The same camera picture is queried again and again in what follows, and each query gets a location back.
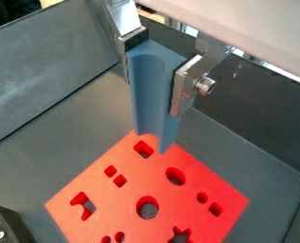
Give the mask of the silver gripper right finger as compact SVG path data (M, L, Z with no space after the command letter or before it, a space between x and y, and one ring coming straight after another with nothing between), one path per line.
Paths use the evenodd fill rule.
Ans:
M170 114L176 118L191 107L196 94L211 94L215 80L208 73L235 49L203 32L198 33L194 46L198 53L175 69L172 76Z

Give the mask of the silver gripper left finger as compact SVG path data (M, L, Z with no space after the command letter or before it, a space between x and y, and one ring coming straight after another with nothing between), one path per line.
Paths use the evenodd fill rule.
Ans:
M125 53L148 39L148 30L140 24L133 0L100 0L100 6L105 21L112 29L112 38L123 67L124 81L128 83Z

